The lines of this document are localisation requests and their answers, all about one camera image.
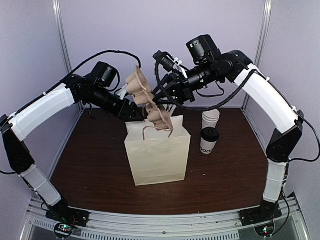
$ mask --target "white arm segment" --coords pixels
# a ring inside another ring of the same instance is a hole
[[[75,103],[70,89],[65,86],[64,83],[60,84],[9,121],[12,131],[21,142],[39,125]]]
[[[239,86],[252,70],[256,69],[260,72],[254,64],[248,65],[248,68],[248,70],[244,69],[235,79],[234,83],[236,85]],[[266,112],[281,134],[296,125],[295,121],[298,120],[297,114],[295,114],[277,90],[268,83],[268,80],[254,73],[244,85],[243,90]],[[263,199],[275,203],[279,199],[285,181],[287,163],[278,163],[269,159],[268,163],[269,167]]]
[[[21,177],[23,177],[50,206],[56,205],[61,200],[60,193],[35,164],[27,171],[22,172]]]

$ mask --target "white paper cup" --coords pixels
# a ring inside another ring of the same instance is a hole
[[[206,127],[201,131],[200,151],[203,154],[212,153],[217,141],[219,132],[213,127]]]
[[[202,129],[207,127],[215,128],[220,118],[220,112],[217,109],[204,111],[202,113]]]

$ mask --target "wood grain surface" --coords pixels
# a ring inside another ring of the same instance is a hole
[[[125,149],[125,123],[99,109],[79,120],[52,183],[82,209],[123,214],[210,213],[259,205],[266,185],[266,157],[240,109],[220,109],[212,154],[200,152],[201,112],[177,109],[191,134],[184,181],[135,186]]]

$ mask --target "dark wooden tabletop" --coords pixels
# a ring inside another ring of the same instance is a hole
[[[201,112],[177,109],[191,134],[184,181],[135,186],[125,123],[99,109],[79,120],[52,177],[72,207],[123,214],[210,213],[259,205],[267,159],[240,109],[220,109],[212,154],[200,152]]]

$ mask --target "bag handle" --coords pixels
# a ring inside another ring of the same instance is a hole
[[[143,128],[143,130],[142,130],[143,141],[146,140],[145,130],[148,129],[148,128],[157,129],[157,130],[162,130],[162,131],[165,131],[165,132],[170,132],[168,138],[170,138],[171,135],[172,135],[172,133],[174,132],[173,130],[170,130],[170,129],[163,130],[162,128],[159,128],[159,127],[156,127],[156,126],[145,126],[145,127]]]

